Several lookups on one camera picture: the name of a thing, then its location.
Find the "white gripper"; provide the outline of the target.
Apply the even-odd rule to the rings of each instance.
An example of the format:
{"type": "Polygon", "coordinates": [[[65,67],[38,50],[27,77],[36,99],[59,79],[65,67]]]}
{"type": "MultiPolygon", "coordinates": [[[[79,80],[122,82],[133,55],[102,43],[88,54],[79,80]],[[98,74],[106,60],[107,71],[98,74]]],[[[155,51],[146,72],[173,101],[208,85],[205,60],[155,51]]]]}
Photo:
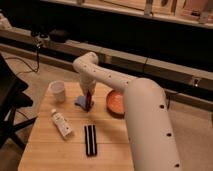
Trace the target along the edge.
{"type": "Polygon", "coordinates": [[[96,80],[92,76],[81,74],[79,84],[84,95],[86,95],[87,93],[90,93],[91,95],[94,94],[96,80]]]}

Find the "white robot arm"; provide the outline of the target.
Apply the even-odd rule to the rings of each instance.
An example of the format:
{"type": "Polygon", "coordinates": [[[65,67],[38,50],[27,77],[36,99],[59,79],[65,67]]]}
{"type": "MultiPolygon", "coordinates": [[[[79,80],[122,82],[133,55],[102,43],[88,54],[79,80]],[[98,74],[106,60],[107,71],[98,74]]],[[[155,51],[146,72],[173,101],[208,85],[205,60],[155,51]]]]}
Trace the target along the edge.
{"type": "Polygon", "coordinates": [[[88,52],[73,62],[84,95],[94,94],[97,82],[123,94],[125,121],[134,171],[182,171],[164,90],[153,80],[98,65],[88,52]]]}

